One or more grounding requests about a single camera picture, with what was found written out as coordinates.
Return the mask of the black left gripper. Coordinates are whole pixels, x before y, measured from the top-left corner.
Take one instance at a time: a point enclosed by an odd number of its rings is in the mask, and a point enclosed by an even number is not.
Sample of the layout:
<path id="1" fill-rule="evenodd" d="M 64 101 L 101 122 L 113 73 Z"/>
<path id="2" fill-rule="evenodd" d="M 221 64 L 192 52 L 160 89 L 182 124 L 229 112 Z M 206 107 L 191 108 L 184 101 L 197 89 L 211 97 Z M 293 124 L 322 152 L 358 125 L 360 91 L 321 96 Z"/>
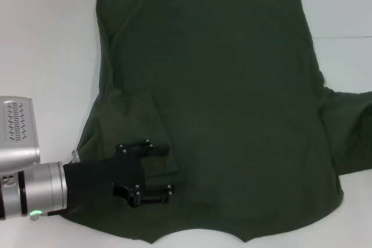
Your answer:
<path id="1" fill-rule="evenodd" d="M 140 162 L 140 158 L 144 157 L 167 156 L 169 151 L 169 145 L 155 146 L 150 139 L 145 139 L 118 144 L 114 155 L 107 159 L 65 164 L 67 207 L 73 208 L 108 196 L 122 197 L 133 208 L 169 203 L 174 184 L 145 188 L 145 173 Z"/>

